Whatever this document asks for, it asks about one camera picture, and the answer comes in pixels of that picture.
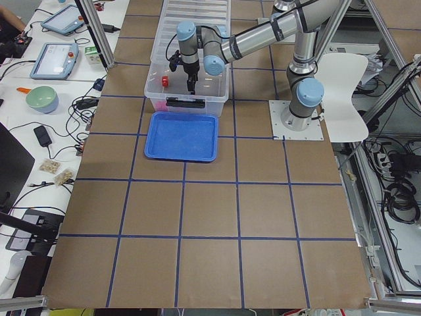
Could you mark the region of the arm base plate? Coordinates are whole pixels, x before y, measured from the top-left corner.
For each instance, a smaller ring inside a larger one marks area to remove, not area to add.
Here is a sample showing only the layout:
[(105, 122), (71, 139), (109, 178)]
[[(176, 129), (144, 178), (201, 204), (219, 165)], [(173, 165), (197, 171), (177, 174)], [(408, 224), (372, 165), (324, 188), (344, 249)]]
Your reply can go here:
[(323, 133), (314, 109), (308, 118), (298, 118), (290, 112), (290, 101), (270, 100), (270, 120), (275, 140), (323, 141)]

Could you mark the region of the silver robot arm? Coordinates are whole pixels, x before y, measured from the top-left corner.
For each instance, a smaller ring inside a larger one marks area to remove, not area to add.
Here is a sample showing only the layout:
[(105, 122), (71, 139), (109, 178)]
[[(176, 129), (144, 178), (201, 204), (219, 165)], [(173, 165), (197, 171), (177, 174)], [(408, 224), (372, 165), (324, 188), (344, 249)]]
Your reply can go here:
[(276, 11), (266, 22), (230, 36), (216, 26), (181, 22), (174, 36), (179, 48), (168, 58), (169, 68), (175, 71), (177, 66), (183, 67), (187, 90), (194, 94), (200, 68), (218, 76), (227, 64), (293, 36), (293, 59), (287, 68), (292, 100), (282, 111), (281, 120), (287, 129), (303, 131), (324, 96), (322, 83), (314, 77), (318, 32), (338, 7), (339, 1), (296, 1), (290, 9)]

